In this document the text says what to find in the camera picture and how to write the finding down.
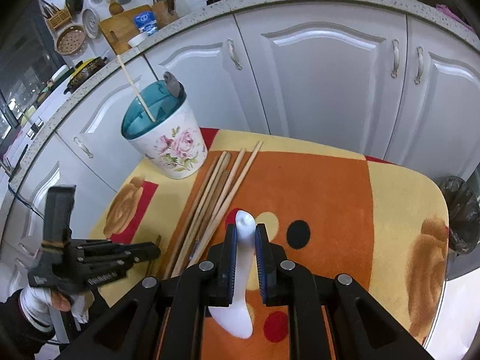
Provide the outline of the left gloved hand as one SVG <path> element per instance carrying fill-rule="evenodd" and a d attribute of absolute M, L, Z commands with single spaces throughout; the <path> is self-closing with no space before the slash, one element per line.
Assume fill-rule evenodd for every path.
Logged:
<path fill-rule="evenodd" d="M 78 323 L 85 324 L 89 322 L 89 308 L 94 301 L 95 296 L 91 291 L 67 298 L 51 289 L 27 286 L 19 293 L 19 305 L 24 317 L 40 332 L 53 331 L 50 308 L 70 311 Z"/>

